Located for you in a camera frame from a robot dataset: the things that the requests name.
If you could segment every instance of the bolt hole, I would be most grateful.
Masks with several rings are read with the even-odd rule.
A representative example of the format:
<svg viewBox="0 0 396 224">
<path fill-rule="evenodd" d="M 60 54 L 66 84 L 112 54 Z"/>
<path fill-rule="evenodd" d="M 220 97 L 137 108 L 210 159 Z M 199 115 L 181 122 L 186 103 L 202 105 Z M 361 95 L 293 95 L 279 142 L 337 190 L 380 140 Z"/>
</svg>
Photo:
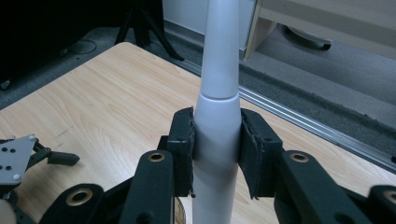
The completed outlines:
<svg viewBox="0 0 396 224">
<path fill-rule="evenodd" d="M 69 194 L 66 198 L 66 203 L 69 206 L 79 206 L 90 200 L 93 192 L 90 189 L 78 189 Z"/>
<path fill-rule="evenodd" d="M 291 159 L 298 162 L 308 162 L 308 158 L 301 153 L 293 153 L 290 155 Z"/>
<path fill-rule="evenodd" d="M 78 194 L 76 194 L 75 196 L 73 196 L 73 201 L 80 201 L 83 200 L 85 197 L 87 197 L 87 193 L 86 192 L 80 192 Z"/>
<path fill-rule="evenodd" d="M 154 153 L 149 156 L 150 161 L 162 161 L 165 156 L 162 153 Z"/>
<path fill-rule="evenodd" d="M 335 220 L 341 224 L 354 224 L 355 223 L 352 218 L 350 218 L 349 216 L 342 214 L 342 213 L 337 213 L 337 214 L 335 214 L 334 217 L 335 217 Z"/>
<path fill-rule="evenodd" d="M 142 212 L 137 216 L 136 222 L 138 224 L 149 224 L 152 222 L 153 219 L 154 215 L 152 214 L 152 212 Z"/>
</svg>

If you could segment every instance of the white plastic part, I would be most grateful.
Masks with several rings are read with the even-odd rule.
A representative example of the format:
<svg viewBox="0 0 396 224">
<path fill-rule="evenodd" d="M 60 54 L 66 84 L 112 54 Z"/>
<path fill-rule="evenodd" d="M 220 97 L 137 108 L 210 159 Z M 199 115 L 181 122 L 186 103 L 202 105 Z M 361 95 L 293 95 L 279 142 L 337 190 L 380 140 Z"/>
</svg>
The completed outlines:
<svg viewBox="0 0 396 224">
<path fill-rule="evenodd" d="M 194 115 L 194 224 L 231 221 L 241 127 L 237 38 L 238 1 L 210 0 L 201 93 Z"/>
<path fill-rule="evenodd" d="M 205 97 L 227 99 L 238 93 L 238 11 L 238 1 L 209 1 L 201 83 Z"/>
</svg>

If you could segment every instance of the white pole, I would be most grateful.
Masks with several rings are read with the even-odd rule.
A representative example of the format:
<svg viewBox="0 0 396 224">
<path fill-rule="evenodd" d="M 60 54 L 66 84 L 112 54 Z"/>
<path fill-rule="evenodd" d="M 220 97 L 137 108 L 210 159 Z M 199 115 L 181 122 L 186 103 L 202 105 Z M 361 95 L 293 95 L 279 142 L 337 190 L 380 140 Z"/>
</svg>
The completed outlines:
<svg viewBox="0 0 396 224">
<path fill-rule="evenodd" d="M 209 0 L 201 92 L 195 110 L 194 224 L 230 223 L 241 111 L 238 0 Z"/>
</svg>

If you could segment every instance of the wooden tabletop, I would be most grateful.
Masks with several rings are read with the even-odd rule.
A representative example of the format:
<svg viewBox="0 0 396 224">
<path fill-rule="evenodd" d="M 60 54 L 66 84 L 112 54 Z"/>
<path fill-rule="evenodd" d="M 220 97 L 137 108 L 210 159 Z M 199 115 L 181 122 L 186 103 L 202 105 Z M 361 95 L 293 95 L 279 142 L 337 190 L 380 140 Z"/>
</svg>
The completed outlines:
<svg viewBox="0 0 396 224">
<path fill-rule="evenodd" d="M 55 151 L 81 157 L 74 167 L 29 169 L 19 205 L 38 221 L 64 190 L 80 183 L 111 189 L 134 175 L 140 156 L 168 135 L 172 117 L 195 106 L 200 78 L 132 44 L 121 43 L 0 111 L 0 138 L 35 134 Z M 316 157 L 341 186 L 367 195 L 372 185 L 396 184 L 396 175 L 241 100 L 259 112 L 285 149 Z M 191 198 L 182 199 L 191 223 Z M 251 201 L 238 174 L 232 223 L 277 223 L 272 199 Z"/>
</svg>

